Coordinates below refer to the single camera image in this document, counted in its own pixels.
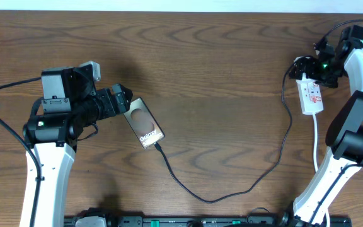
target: wooden table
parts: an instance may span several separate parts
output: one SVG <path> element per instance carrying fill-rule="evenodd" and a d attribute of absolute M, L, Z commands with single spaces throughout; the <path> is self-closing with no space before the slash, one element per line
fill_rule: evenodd
<path fill-rule="evenodd" d="M 277 161 L 289 124 L 280 101 L 285 70 L 295 57 L 313 54 L 313 42 L 333 25 L 356 18 L 363 15 L 0 11 L 0 84 L 49 67 L 100 63 L 97 88 L 122 83 L 143 97 L 166 133 L 161 145 L 179 179 L 216 199 L 246 190 Z M 322 91 L 319 162 L 326 130 L 350 96 L 348 79 L 339 83 Z M 314 174 L 312 118 L 301 113 L 294 81 L 286 95 L 294 124 L 281 164 L 249 194 L 199 202 L 118 116 L 100 121 L 99 135 L 79 142 L 66 215 L 89 207 L 151 216 L 244 216 L 258 206 L 283 211 Z M 41 82 L 2 90 L 0 116 L 21 132 L 40 96 Z M 25 180 L 25 150 L 0 126 L 0 226 L 18 225 Z M 363 226 L 363 170 L 330 214 Z"/>

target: brown tabletop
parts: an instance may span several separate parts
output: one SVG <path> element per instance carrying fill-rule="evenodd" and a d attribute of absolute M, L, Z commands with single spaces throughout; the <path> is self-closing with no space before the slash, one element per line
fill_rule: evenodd
<path fill-rule="evenodd" d="M 96 87 L 122 83 L 143 97 L 166 134 L 161 145 L 175 174 L 198 195 L 216 199 L 248 189 L 277 161 L 289 125 L 280 101 L 286 69 L 297 56 L 314 54 L 312 44 L 332 26 L 356 18 L 363 15 L 0 11 L 0 84 L 98 62 Z M 326 130 L 350 96 L 347 78 L 339 86 L 322 89 L 319 163 Z M 39 81 L 0 91 L 1 118 L 21 134 L 42 94 Z M 286 95 L 294 124 L 281 164 L 249 194 L 217 204 L 193 198 L 120 115 L 99 121 L 99 134 L 79 142 L 65 214 L 89 207 L 148 216 L 283 211 L 314 175 L 312 117 L 302 115 L 292 80 Z M 18 225 L 25 182 L 25 150 L 0 126 L 0 226 Z M 363 170 L 329 210 L 363 226 Z"/>

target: white power strip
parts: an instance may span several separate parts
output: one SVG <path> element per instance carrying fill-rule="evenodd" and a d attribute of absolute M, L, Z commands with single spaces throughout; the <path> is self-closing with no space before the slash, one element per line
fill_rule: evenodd
<path fill-rule="evenodd" d="M 302 80 L 296 80 L 301 100 L 302 113 L 312 115 L 323 111 L 323 102 L 321 101 L 320 87 L 315 80 L 306 78 L 302 75 Z"/>

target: power strip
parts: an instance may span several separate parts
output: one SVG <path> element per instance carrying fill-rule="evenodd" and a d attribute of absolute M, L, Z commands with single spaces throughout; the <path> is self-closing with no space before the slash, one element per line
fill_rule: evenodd
<path fill-rule="evenodd" d="M 303 73 L 302 80 L 296 80 L 301 100 L 302 113 L 312 115 L 323 111 L 323 102 L 321 101 L 320 87 L 315 80 L 306 78 Z"/>

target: white wall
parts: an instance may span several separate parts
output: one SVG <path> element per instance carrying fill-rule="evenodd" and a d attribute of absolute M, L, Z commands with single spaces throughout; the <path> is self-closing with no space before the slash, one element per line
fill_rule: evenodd
<path fill-rule="evenodd" d="M 0 0 L 0 9 L 363 13 L 363 0 Z"/>

